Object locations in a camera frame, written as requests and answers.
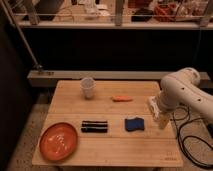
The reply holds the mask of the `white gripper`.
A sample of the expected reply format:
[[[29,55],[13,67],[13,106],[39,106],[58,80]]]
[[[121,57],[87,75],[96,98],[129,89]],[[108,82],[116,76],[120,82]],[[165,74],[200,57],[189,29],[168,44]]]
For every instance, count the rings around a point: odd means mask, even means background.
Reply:
[[[161,98],[158,96],[150,96],[148,98],[148,105],[154,120],[158,121],[158,127],[164,129],[170,118],[168,115],[163,115],[165,113],[165,106],[163,105]]]

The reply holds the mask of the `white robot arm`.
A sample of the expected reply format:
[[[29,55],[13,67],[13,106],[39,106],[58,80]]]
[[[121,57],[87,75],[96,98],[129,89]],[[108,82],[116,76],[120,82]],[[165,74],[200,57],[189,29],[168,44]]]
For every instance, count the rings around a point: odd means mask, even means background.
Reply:
[[[160,92],[148,98],[148,105],[159,129],[169,123],[170,114],[183,103],[213,122],[213,95],[198,88],[200,74],[194,68],[183,68],[161,79]]]

